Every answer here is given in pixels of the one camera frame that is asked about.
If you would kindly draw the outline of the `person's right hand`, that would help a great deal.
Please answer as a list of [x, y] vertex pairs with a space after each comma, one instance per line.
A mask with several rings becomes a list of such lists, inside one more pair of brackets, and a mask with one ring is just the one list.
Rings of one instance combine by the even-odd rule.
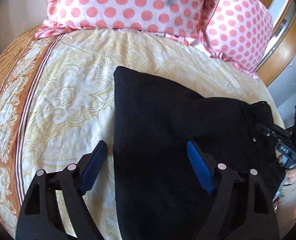
[[285, 170], [285, 178], [281, 183], [281, 187], [283, 186], [293, 186], [296, 188], [296, 163], [292, 165], [292, 168]]

